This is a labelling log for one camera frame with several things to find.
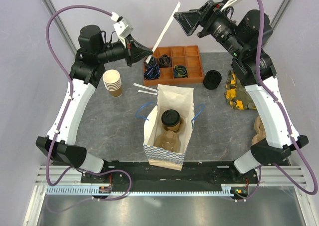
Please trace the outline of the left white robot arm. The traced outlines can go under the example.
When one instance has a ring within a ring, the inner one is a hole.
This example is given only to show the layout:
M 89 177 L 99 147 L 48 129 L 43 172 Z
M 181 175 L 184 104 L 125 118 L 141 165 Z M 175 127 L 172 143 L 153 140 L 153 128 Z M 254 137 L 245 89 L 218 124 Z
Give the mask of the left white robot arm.
M 45 137 L 37 138 L 36 146 L 44 155 L 51 153 L 53 161 L 90 171 L 97 182 L 103 183 L 110 175 L 109 170 L 103 167 L 105 161 L 75 144 L 79 123 L 105 72 L 106 63 L 123 59 L 132 66 L 153 52 L 131 35 L 124 42 L 105 42 L 97 25 L 83 27 L 78 41 L 80 48 L 69 73 L 72 82 L 68 85 L 54 124 Z

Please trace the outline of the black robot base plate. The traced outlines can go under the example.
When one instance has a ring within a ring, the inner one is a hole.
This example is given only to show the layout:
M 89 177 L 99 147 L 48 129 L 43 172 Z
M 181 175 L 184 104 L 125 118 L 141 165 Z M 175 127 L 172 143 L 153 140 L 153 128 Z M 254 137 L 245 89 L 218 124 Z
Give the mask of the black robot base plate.
M 148 162 L 105 162 L 101 172 L 123 170 L 129 173 L 133 185 L 148 182 L 187 181 L 217 184 L 254 184 L 257 174 L 254 170 L 241 174 L 235 171 L 231 161 L 185 161 L 182 169 L 174 170 L 152 166 Z

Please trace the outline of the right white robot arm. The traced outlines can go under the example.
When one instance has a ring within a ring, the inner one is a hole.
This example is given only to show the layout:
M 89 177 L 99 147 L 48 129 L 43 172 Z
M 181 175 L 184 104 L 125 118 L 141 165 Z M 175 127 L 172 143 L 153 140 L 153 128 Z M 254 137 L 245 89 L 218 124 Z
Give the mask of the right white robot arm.
M 234 183 L 260 165 L 279 163 L 291 152 L 308 144 L 307 136 L 294 128 L 280 96 L 276 70 L 270 56 L 258 42 L 260 11 L 248 11 L 239 23 L 232 21 L 233 7 L 226 1 L 207 1 L 202 7 L 173 15 L 187 36 L 198 26 L 199 38 L 212 36 L 232 55 L 231 67 L 253 100 L 263 123 L 266 137 L 237 158 L 228 170 Z

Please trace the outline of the checkered paper takeout bag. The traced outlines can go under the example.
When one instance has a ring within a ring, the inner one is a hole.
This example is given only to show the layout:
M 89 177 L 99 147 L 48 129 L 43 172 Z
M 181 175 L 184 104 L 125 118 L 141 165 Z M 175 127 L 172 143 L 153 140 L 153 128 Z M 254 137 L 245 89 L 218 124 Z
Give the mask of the checkered paper takeout bag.
M 159 84 L 156 101 L 141 106 L 143 148 L 150 165 L 181 171 L 195 119 L 205 108 L 195 106 L 194 88 Z

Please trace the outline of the brown pulp cup carrier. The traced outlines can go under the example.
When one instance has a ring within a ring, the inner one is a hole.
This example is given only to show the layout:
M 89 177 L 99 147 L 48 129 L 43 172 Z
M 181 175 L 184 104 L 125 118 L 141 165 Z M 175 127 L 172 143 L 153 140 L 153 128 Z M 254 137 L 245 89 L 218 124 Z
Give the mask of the brown pulp cup carrier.
M 156 138 L 154 146 L 174 153 L 179 153 L 181 146 L 179 136 L 184 131 L 184 125 L 184 120 L 181 118 L 179 132 L 174 133 L 173 131 L 166 131 L 162 124 L 162 133 Z

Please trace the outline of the single paper coffee cup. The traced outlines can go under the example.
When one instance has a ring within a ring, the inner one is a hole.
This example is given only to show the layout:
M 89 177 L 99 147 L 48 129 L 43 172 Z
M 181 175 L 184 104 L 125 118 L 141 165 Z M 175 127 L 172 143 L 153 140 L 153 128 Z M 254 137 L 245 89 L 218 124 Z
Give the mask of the single paper coffee cup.
M 174 126 L 163 125 L 163 128 L 164 128 L 166 131 L 173 131 L 174 133 L 178 133 L 178 132 L 179 132 L 179 129 L 180 129 L 180 123 L 177 123 L 177 124 L 174 125 Z

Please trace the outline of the black coffee cup lid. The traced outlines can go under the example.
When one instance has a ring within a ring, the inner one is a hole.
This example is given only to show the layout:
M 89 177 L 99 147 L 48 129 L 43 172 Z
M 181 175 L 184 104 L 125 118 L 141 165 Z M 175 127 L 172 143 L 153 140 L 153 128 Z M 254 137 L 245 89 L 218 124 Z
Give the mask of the black coffee cup lid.
M 173 127 L 180 122 L 180 114 L 174 109 L 168 109 L 161 116 L 162 123 L 167 127 Z

